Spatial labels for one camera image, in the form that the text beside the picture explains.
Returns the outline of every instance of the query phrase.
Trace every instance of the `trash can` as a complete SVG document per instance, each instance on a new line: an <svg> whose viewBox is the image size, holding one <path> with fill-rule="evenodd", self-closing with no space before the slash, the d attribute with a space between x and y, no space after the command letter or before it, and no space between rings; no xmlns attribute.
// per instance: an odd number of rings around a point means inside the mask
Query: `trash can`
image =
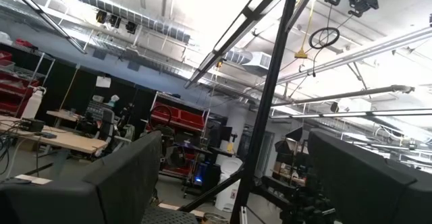
<svg viewBox="0 0 432 224"><path fill-rule="evenodd" d="M231 174L236 172L242 165L242 160L238 158L227 158L221 164L221 179L219 183L228 179ZM238 186L240 180L218 193L216 197L216 208L221 211L232 212L234 202L236 201Z"/></svg>

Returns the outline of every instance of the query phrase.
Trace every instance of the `ceiling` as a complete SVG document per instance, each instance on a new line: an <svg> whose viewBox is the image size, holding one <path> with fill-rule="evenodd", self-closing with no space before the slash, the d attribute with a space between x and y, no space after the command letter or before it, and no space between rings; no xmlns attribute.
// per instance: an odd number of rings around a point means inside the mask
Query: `ceiling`
<svg viewBox="0 0 432 224"><path fill-rule="evenodd" d="M44 5L47 0L35 1ZM259 35L253 36L251 32L248 33L236 45L237 49L250 52L260 51L271 55L279 25L278 20L285 0L276 1L279 1L275 3L276 6L254 27L253 30L259 32ZM137 44L172 59L175 61L173 63L180 63L182 66L194 69L204 60L206 54L214 47L248 0L115 0L115 2L128 9L142 13L148 12L152 16L181 24L184 30L191 34L193 43L185 45L155 31L144 30ZM304 68L312 67L316 50L308 53L308 59L294 59L294 53L302 46L311 7L312 3L309 3L288 36L281 67L283 69L279 77L298 72L301 65ZM121 38L129 44L133 43L134 36L128 34L124 29L112 29L96 23L96 9L89 5L84 5L76 0L52 0L48 8L52 16L56 12L67 10L70 18L77 19L79 23L85 24L88 28L97 26L108 34L107 37ZM348 0L342 0L337 7L333 6L330 17L328 17L330 5L324 0L317 0L313 8L311 25L307 31L309 34L325 27L327 21L329 26L333 27L338 27L345 22L339 28L341 33L339 41L331 48L323 49L317 56L316 63L320 65L333 59L336 56L335 51L346 53L350 49L367 45L386 36L427 27L429 14L432 11L432 0L379 0L378 10L371 9L361 18L350 19ZM386 52L357 62L367 88L392 84L416 87L416 91L408 95L393 93L372 96L371 99L364 97L365 100L372 102L372 108L383 110L428 107L428 102L432 101L430 93L432 77L429 76L432 72L430 45L432 41L424 40L409 45L409 48L398 49L395 55ZM307 42L304 50L309 50ZM225 63L219 72L213 70L212 74L221 76L218 80L225 78L225 86L236 88L237 92L242 92L247 86L252 87L265 79L265 77L247 72L240 65L229 62ZM293 93L299 84L301 86L292 95L293 99L364 89L363 83L357 79L348 66L318 73L316 78L309 76L303 83L301 82L302 79L290 82L287 95ZM284 93L284 90L282 85L276 89L280 95ZM422 128L432 128L432 117L429 116L401 117L400 119Z"/></svg>

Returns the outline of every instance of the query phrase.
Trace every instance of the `bottle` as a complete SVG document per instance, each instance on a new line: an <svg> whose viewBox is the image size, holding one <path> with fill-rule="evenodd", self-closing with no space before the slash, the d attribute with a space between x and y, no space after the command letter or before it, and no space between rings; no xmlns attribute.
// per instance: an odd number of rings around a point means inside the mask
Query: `bottle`
<svg viewBox="0 0 432 224"><path fill-rule="evenodd" d="M34 119L36 113L38 112L39 106L41 105L40 103L42 102L42 98L44 93L46 92L46 89L43 87L37 87L34 90L35 92L30 97L30 99L28 99L27 106L24 109L21 118Z"/></svg>

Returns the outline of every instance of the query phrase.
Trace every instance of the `yellow cable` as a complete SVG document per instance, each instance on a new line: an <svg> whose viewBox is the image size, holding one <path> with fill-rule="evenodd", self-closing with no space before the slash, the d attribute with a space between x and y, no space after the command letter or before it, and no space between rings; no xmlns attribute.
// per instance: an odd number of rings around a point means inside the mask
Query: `yellow cable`
<svg viewBox="0 0 432 224"><path fill-rule="evenodd" d="M306 37L308 36L308 31L309 31L309 27L311 26L311 21L312 21L312 15L313 15L313 7L315 5L315 1L312 2L312 6L310 7L310 13L309 13L309 22L308 22L308 27L306 28L306 32L304 33L304 38L303 38L303 43L302 43L302 48L300 49L300 51L303 51L303 46L304 43L306 42Z"/></svg>

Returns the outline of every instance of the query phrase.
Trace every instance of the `white wall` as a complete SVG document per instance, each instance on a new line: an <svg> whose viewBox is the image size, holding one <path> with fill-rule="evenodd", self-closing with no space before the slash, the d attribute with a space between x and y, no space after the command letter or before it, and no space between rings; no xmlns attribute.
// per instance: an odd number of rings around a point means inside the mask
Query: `white wall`
<svg viewBox="0 0 432 224"><path fill-rule="evenodd" d="M86 55L81 54L66 39L60 38L45 31L36 32L27 25L0 21L0 30L8 33L12 40L21 38L28 40L30 43L39 47L41 51L52 54L55 57L65 59L72 63L80 63L81 66L94 69L112 76L131 81L141 86L146 86L154 90L180 94L182 99L196 103L199 99L199 105L208 107L210 97L205 96L207 89L197 86L191 89L185 89L183 85L185 80L170 76L168 74L159 74L158 71L140 66L138 72L127 68L128 61L120 61L117 57L107 55L105 60L100 60L92 56L93 49L87 48ZM212 105L218 105L227 99L213 98ZM227 116L229 103L222 104L218 107L212 107L211 111L222 116Z"/></svg>

